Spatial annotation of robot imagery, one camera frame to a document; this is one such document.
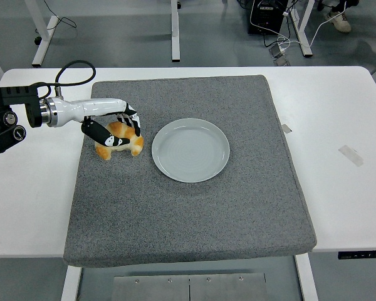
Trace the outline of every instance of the white desk leg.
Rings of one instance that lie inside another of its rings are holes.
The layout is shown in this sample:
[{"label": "white desk leg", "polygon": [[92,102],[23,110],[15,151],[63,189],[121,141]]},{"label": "white desk leg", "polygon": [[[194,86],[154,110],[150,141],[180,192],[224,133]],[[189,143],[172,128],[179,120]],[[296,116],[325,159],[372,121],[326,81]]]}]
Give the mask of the white desk leg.
[{"label": "white desk leg", "polygon": [[42,37],[42,41],[39,45],[39,48],[35,54],[35,58],[33,59],[33,62],[32,62],[32,66],[40,67],[42,65],[43,58],[46,55],[46,52],[48,50],[51,38],[53,37],[53,34],[55,33],[55,26],[57,24],[58,18],[57,16],[52,16],[50,18],[48,26],[46,27],[42,14],[39,10],[39,7],[36,4],[36,0],[25,0],[25,4],[28,7],[29,13],[32,15],[36,29],[38,30],[40,36]]},{"label": "white desk leg", "polygon": [[311,51],[311,47],[308,42],[308,38],[306,37],[306,34],[305,34],[305,28],[306,28],[306,24],[308,23],[309,16],[312,12],[314,3],[315,3],[315,0],[308,1],[308,5],[306,6],[301,24],[300,24],[300,17],[298,16],[297,10],[296,9],[291,10],[291,19],[293,20],[296,36],[298,37],[298,41],[301,43],[300,45],[301,45],[302,54],[305,57],[310,57],[313,55]]},{"label": "white desk leg", "polygon": [[295,255],[296,270],[300,278],[302,298],[304,301],[318,301],[311,263],[307,253]]},{"label": "white desk leg", "polygon": [[177,0],[171,0],[171,59],[180,61],[180,29]]},{"label": "white desk leg", "polygon": [[75,301],[80,286],[82,268],[68,266],[61,301]]}]

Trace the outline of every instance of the black cable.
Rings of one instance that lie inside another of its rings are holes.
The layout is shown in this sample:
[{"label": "black cable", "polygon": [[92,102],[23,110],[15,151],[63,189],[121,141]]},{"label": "black cable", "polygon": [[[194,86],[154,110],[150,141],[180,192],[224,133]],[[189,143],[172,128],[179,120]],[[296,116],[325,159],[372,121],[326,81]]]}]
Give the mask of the black cable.
[{"label": "black cable", "polygon": [[243,8],[243,9],[246,9],[246,10],[250,10],[251,9],[251,8],[247,8],[246,7],[248,5],[249,0],[244,0],[244,2],[242,0],[237,0],[237,2],[239,3],[239,5],[241,6],[241,8]]},{"label": "black cable", "polygon": [[326,6],[327,8],[333,8],[333,6],[322,3],[322,0],[315,0],[316,3]]},{"label": "black cable", "polygon": [[[60,80],[60,76],[64,73],[64,71],[74,65],[74,64],[77,64],[77,63],[83,63],[83,64],[86,64],[88,65],[91,69],[92,69],[92,75],[90,78],[88,78],[87,80],[83,80],[82,82],[78,82],[78,83],[60,83],[59,80]],[[38,82],[38,83],[34,83],[32,84],[33,86],[35,86],[36,88],[39,88],[39,87],[47,87],[48,88],[48,93],[45,95],[45,96],[42,96],[42,97],[39,97],[39,99],[44,99],[46,98],[47,96],[50,95],[51,93],[51,86],[53,87],[71,87],[71,86],[78,86],[78,85],[83,85],[85,83],[88,83],[90,82],[91,80],[94,79],[94,77],[96,76],[96,68],[95,66],[93,66],[89,61],[84,61],[84,60],[76,60],[76,61],[71,61],[69,62],[67,65],[65,65],[58,73],[57,73],[57,76],[56,76],[56,79],[55,79],[55,83],[45,83],[45,82]]]},{"label": "black cable", "polygon": [[[50,9],[50,7],[49,7],[48,3],[46,2],[46,0],[43,0],[43,2],[44,2],[44,3],[46,4],[46,6],[48,7],[49,11],[50,11],[52,14],[54,14],[54,15],[56,16],[56,18],[58,19],[58,20],[57,20],[57,23],[56,23],[56,25],[55,25],[55,27],[53,27],[53,28],[48,28],[48,30],[55,29],[55,28],[56,28],[61,22],[67,24],[68,26],[71,26],[71,27],[76,28],[76,23],[75,23],[73,20],[68,19],[67,17],[62,17],[62,18],[60,19],[59,17],[57,17],[57,14],[56,14],[54,11],[52,11],[52,10]],[[70,22],[72,22],[72,23],[74,23],[74,24],[70,24],[70,23],[68,23],[68,22],[66,22],[66,21],[63,21],[63,19],[67,19],[68,21],[70,21]]]},{"label": "black cable", "polygon": [[283,41],[274,41],[274,42],[271,42],[269,45],[266,45],[266,41],[264,40],[264,36],[266,36],[265,34],[262,34],[262,36],[263,36],[263,45],[267,48],[267,47],[269,47],[269,46],[271,46],[271,45],[273,45],[273,44],[276,44],[276,43],[284,43],[285,41],[288,41],[289,39],[290,39],[290,37],[291,37],[291,30],[290,30],[290,24],[288,23],[288,17],[286,17],[286,21],[287,21],[287,29],[288,29],[288,39],[284,39]]}]

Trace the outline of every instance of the gray felt mat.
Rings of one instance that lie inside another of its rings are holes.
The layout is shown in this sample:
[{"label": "gray felt mat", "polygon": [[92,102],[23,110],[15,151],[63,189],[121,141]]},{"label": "gray felt mat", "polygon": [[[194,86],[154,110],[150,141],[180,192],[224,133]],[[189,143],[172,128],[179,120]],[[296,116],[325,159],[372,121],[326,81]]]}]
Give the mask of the gray felt mat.
[{"label": "gray felt mat", "polygon": [[[85,137],[64,251],[69,265],[283,256],[316,245],[265,77],[101,82],[92,97],[121,98],[138,110],[145,146],[137,157],[116,152],[104,161]],[[151,153],[163,126],[188,117],[218,126],[231,148],[220,174],[192,184],[165,176]]]}]

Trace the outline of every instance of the cable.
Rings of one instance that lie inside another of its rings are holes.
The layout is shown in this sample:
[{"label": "cable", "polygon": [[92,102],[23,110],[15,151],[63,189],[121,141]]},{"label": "cable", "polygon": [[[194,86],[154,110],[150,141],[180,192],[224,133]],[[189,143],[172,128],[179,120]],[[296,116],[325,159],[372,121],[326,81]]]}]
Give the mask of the cable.
[{"label": "cable", "polygon": [[[58,20],[57,20],[57,23],[56,23],[56,25],[55,25],[55,27],[53,27],[53,28],[48,28],[48,30],[55,29],[55,28],[56,28],[61,22],[65,23],[65,24],[67,24],[67,25],[69,25],[69,26],[71,26],[71,27],[76,28],[76,23],[75,23],[73,20],[68,19],[67,17],[62,17],[62,18],[60,19],[59,17],[57,17],[57,14],[56,14],[54,11],[52,11],[52,10],[50,9],[50,7],[49,7],[48,3],[46,2],[46,0],[43,0],[43,2],[44,2],[44,3],[46,4],[46,6],[48,7],[49,11],[50,11],[52,14],[54,14],[54,15],[56,16],[56,18],[58,19]],[[74,24],[70,24],[70,23],[68,23],[68,22],[66,22],[66,21],[63,21],[63,19],[67,19],[68,21],[70,21],[70,22],[72,22],[72,23],[74,23]]]},{"label": "cable", "polygon": [[262,27],[262,26],[259,26],[259,25],[256,25],[256,24],[253,24],[253,23],[252,23],[252,13],[253,13],[253,10],[251,11],[251,15],[250,15],[250,17],[249,17],[249,22],[250,22],[253,26],[258,27],[258,28],[261,28],[261,29],[265,29],[265,30],[268,30],[268,31],[271,31],[272,33],[275,33],[275,34],[277,34],[277,35],[279,35],[279,36],[282,36],[284,39],[290,40],[290,39],[287,38],[285,35],[283,35],[283,34],[281,34],[281,33],[278,33],[278,32],[276,32],[276,31],[274,31],[274,30],[272,30],[272,29],[265,28],[265,27]]},{"label": "cable", "polygon": [[237,0],[237,2],[241,6],[241,8],[246,9],[246,10],[250,10],[250,8],[246,7],[246,5],[248,4],[249,0],[244,0],[244,2],[242,2],[242,0]]},{"label": "cable", "polygon": [[[70,67],[70,66],[72,66],[74,64],[77,64],[77,63],[83,63],[83,64],[88,65],[92,69],[92,75],[91,75],[91,77],[88,78],[87,80],[83,80],[82,82],[77,82],[77,83],[59,83],[60,76],[64,73],[64,71],[68,67]],[[38,83],[34,83],[32,85],[35,86],[36,88],[39,88],[39,87],[47,87],[48,88],[48,93],[45,96],[43,96],[43,97],[39,97],[39,99],[41,100],[41,99],[44,99],[44,98],[46,98],[47,96],[50,95],[50,93],[51,93],[51,86],[53,86],[53,87],[71,87],[71,86],[83,85],[83,84],[88,83],[91,80],[93,80],[95,76],[96,76],[96,68],[95,68],[95,66],[93,66],[89,61],[76,60],[76,61],[69,62],[67,65],[65,65],[57,73],[57,76],[56,76],[56,79],[55,79],[55,83],[38,82]]]},{"label": "cable", "polygon": [[[289,25],[289,23],[288,23],[288,18],[286,18],[286,21],[287,21],[288,39],[289,39],[289,38],[291,37],[291,31],[290,31],[290,25]],[[265,34],[262,34],[262,36],[263,36],[263,45],[264,45],[266,48],[269,47],[269,46],[271,46],[271,45],[273,45],[273,44],[276,44],[276,43],[279,43],[279,42],[285,42],[285,41],[287,41],[287,39],[284,39],[283,41],[279,41],[278,39],[279,39],[280,37],[278,37],[276,41],[270,43],[269,45],[266,45],[266,41],[264,40],[264,36],[266,36],[266,35],[265,35]]]},{"label": "cable", "polygon": [[345,12],[346,9],[347,9],[347,2],[345,1],[345,2],[344,2],[344,10],[343,10],[342,12],[340,12],[339,14],[335,15],[334,17],[330,18],[329,20],[327,20],[327,21],[325,21],[325,22],[323,22],[323,23],[321,23],[321,24],[319,25],[318,29],[316,30],[315,35],[313,36],[313,39],[312,39],[312,41],[311,41],[309,47],[312,46],[312,44],[313,44],[313,40],[315,40],[316,35],[318,34],[318,31],[319,31],[320,27],[321,27],[323,24],[326,24],[327,22],[330,22],[331,20],[337,18],[338,16],[341,16],[341,15]]}]

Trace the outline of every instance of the white plate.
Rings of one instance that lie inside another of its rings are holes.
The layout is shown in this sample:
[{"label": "white plate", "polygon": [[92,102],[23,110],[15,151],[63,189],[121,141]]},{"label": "white plate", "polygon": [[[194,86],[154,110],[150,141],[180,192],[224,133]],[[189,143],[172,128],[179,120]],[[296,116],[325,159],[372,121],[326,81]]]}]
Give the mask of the white plate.
[{"label": "white plate", "polygon": [[155,136],[152,157],[156,166],[174,180],[201,182],[226,166],[230,146],[224,133],[202,119],[179,119]]}]

